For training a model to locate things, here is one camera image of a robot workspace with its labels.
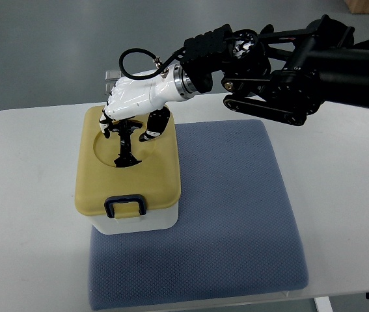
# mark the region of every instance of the robotic arm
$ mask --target robotic arm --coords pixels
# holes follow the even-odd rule
[[[111,91],[100,125],[109,137],[120,132],[114,120],[150,113],[140,140],[162,134],[169,117],[164,104],[185,101],[212,89],[212,73],[223,72],[224,98],[233,111],[290,125],[303,125],[324,101],[369,108],[369,40],[354,44],[353,27],[324,15],[307,28],[274,32],[266,26],[233,32],[229,25],[187,39],[163,64],[143,49],[125,51],[119,60],[122,77]],[[271,45],[291,43],[293,51]],[[158,69],[130,75],[123,67],[130,53],[152,57]],[[269,59],[285,62],[271,71]],[[252,99],[259,96],[262,100]]]

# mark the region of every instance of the gray floor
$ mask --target gray floor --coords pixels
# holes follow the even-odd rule
[[[350,14],[343,0],[0,0],[0,111],[105,101],[105,70],[116,68],[119,55],[130,47],[149,49],[165,60],[186,38],[224,23],[256,31],[272,23],[276,31],[285,31],[305,28],[323,14],[354,26],[356,42],[369,39],[369,15]],[[146,58],[126,65],[131,72],[151,69]],[[223,92],[220,80],[213,92]],[[38,116],[38,123],[46,122]],[[36,129],[27,131],[36,135]],[[369,311],[364,294],[331,301],[335,312]],[[214,309],[315,310],[312,300]]]

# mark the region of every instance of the white table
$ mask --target white table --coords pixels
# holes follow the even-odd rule
[[[226,109],[223,97],[169,107],[176,123],[251,118]],[[74,185],[83,116],[98,104],[0,112],[0,311],[90,311],[91,225],[74,207]],[[369,292],[369,110],[325,103],[303,127],[264,123],[303,241],[308,287],[123,311]]]

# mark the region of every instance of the blue gray pad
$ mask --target blue gray pad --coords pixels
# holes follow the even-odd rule
[[[172,228],[93,228],[93,309],[291,291],[308,274],[271,142],[258,120],[176,126],[182,196]]]

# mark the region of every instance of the black cable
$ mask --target black cable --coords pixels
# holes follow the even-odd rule
[[[123,52],[120,57],[119,57],[119,69],[120,71],[122,72],[122,74],[129,78],[129,79],[132,79],[132,80],[146,80],[146,79],[151,79],[151,78],[154,78],[155,76],[161,74],[162,72],[164,72],[165,68],[167,68],[168,65],[170,65],[170,63],[173,61],[173,60],[178,60],[179,56],[182,56],[182,53],[184,52],[185,48],[182,47],[181,49],[175,51],[168,60],[166,60],[154,73],[151,73],[149,75],[145,75],[145,76],[135,76],[135,75],[131,75],[130,73],[128,73],[126,70],[125,70],[125,67],[124,67],[124,59],[125,57],[127,57],[129,54],[132,54],[132,53],[142,53],[142,54],[145,54],[145,55],[148,55],[149,57],[152,58],[152,60],[156,60],[157,57],[152,53],[152,52],[149,52],[148,50],[146,49],[141,49],[139,47],[134,47],[132,49],[128,49],[126,50],[125,52]]]

